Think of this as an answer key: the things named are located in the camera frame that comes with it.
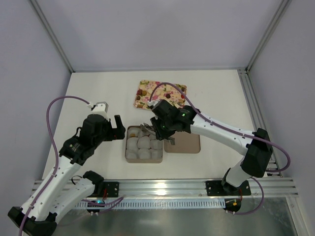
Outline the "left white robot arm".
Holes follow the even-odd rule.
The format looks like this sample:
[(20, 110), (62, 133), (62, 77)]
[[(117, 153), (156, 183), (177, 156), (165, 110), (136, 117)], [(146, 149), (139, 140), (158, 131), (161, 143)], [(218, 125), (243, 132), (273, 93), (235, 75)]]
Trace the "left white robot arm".
[(8, 217), (19, 227), (20, 234), (51, 236), (61, 219), (76, 204), (86, 197), (104, 193), (104, 178), (93, 171), (85, 172), (67, 192), (62, 190), (101, 143), (125, 138), (126, 129), (121, 117), (115, 115), (114, 118), (116, 127), (112, 127), (111, 121), (102, 115), (88, 115), (80, 134), (64, 142), (57, 153), (55, 166), (38, 189), (22, 206), (14, 206), (8, 213)]

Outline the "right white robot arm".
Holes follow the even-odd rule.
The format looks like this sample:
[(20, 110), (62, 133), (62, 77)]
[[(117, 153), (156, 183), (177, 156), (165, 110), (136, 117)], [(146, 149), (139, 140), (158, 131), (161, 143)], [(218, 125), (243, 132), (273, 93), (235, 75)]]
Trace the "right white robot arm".
[(166, 140), (176, 132), (186, 132), (215, 140), (242, 155), (243, 158), (222, 178), (221, 185), (226, 194), (237, 193), (251, 177), (264, 176), (273, 154), (266, 130), (238, 129), (211, 119), (197, 108), (185, 105), (179, 109), (164, 99), (149, 101), (148, 107), (155, 115), (151, 123), (157, 139)]

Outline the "metal tongs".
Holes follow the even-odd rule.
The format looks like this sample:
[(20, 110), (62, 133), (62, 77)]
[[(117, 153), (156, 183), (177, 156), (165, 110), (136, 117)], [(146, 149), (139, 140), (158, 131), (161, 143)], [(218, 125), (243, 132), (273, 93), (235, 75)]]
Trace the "metal tongs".
[[(144, 131), (144, 132), (145, 132), (145, 131), (146, 131), (146, 132), (149, 132), (149, 133), (152, 134), (152, 135), (155, 135), (155, 134), (156, 134), (154, 128), (153, 128), (152, 126), (146, 124), (146, 123), (140, 124), (140, 128), (141, 128), (141, 130)], [(166, 139), (164, 139), (164, 140), (167, 141), (168, 143), (170, 143), (170, 144), (173, 145), (173, 146), (176, 144), (176, 143), (175, 143), (175, 138), (173, 138), (173, 137), (168, 137), (168, 138), (166, 138)]]

